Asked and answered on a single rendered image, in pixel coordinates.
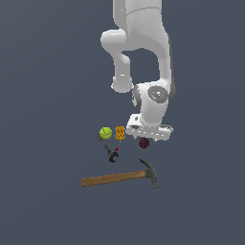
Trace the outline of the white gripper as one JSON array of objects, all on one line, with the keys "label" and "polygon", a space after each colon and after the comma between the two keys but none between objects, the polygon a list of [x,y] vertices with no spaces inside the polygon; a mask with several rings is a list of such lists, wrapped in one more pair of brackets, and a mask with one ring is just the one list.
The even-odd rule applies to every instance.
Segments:
[{"label": "white gripper", "polygon": [[126,125],[125,133],[134,139],[138,137],[152,139],[154,142],[167,141],[173,127],[171,125],[160,124],[149,126],[140,122],[140,114],[132,114]]}]

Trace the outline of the orange patterned box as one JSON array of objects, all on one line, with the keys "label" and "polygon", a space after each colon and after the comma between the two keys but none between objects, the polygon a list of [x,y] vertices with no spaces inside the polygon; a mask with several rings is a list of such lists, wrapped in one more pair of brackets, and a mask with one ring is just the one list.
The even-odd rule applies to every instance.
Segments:
[{"label": "orange patterned box", "polygon": [[125,139],[125,128],[123,126],[117,126],[115,128],[115,139],[119,141]]}]

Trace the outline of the green tennis ball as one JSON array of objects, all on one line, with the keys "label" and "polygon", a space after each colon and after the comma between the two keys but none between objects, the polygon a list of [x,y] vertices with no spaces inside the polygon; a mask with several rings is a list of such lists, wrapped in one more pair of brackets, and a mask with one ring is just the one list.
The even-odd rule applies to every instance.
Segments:
[{"label": "green tennis ball", "polygon": [[112,130],[109,127],[103,127],[100,130],[100,136],[103,139],[109,139],[112,136]]}]

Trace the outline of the wooden handled claw hammer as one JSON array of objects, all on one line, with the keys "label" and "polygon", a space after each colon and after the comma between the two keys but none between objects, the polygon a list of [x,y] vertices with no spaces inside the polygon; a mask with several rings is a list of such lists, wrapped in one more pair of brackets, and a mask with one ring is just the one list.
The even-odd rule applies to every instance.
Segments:
[{"label": "wooden handled claw hammer", "polygon": [[151,186],[154,189],[158,188],[159,184],[157,182],[157,173],[155,167],[143,159],[141,159],[140,162],[146,166],[146,170],[103,175],[99,177],[82,178],[81,186],[85,188],[85,187],[91,187],[96,185],[117,183],[120,181],[136,179],[136,178],[149,178],[151,180]]}]

